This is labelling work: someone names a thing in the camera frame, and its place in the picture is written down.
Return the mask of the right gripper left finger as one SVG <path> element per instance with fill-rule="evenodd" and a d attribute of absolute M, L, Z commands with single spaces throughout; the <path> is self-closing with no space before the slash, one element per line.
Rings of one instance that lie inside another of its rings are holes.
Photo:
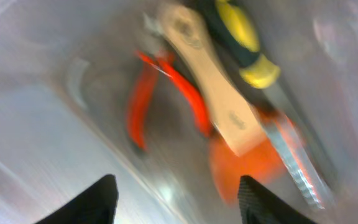
<path fill-rule="evenodd" d="M 108 174 L 37 224 L 113 224 L 119 192 Z"/>

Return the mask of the black yellow handled file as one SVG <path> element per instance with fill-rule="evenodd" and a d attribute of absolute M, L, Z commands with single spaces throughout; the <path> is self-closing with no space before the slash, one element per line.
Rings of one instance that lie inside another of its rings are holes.
<path fill-rule="evenodd" d="M 319 178 L 330 189 L 337 186 L 337 170 L 295 96 L 282 69 L 260 41 L 254 16 L 241 1 L 196 1 L 214 43 L 236 64 L 228 75 L 241 94 L 267 114 L 281 112 L 305 139 L 307 153 Z"/>

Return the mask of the orange perforated bit holder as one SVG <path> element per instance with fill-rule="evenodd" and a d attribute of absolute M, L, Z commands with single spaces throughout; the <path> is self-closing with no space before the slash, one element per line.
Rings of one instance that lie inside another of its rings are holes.
<path fill-rule="evenodd" d="M 313 210 L 333 205 L 331 191 L 319 176 L 296 126 L 284 114 L 260 120 L 268 139 L 280 156 L 306 203 Z"/>

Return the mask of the small red handled cutters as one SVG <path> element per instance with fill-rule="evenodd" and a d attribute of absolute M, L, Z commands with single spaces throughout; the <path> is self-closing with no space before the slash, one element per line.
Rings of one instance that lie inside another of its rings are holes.
<path fill-rule="evenodd" d="M 179 128 L 169 128 L 168 118 L 185 118 L 190 131 L 199 138 L 208 139 L 213 133 L 209 112 L 199 90 L 174 66 L 178 57 L 169 52 L 153 56 L 145 52 L 135 53 L 141 61 L 141 69 L 129 92 L 125 112 L 125 129 L 134 149 L 145 154 L 149 151 L 152 131 L 168 128 L 172 137 Z"/>

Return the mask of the orange scraper wooden handle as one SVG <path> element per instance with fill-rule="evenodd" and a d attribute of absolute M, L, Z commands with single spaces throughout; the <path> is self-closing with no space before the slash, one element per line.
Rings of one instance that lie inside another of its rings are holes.
<path fill-rule="evenodd" d="M 269 182 L 284 166 L 265 134 L 256 110 L 229 82 L 201 15 L 179 3 L 158 13 L 163 36 L 194 76 L 217 130 L 209 163 L 215 186 L 226 203 L 237 198 L 242 175 Z"/>

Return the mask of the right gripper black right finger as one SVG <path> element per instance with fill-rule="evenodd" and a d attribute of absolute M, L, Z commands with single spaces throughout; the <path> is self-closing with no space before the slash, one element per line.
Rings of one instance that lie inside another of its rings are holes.
<path fill-rule="evenodd" d="M 249 175 L 240 178 L 237 199 L 245 224 L 315 224 Z"/>

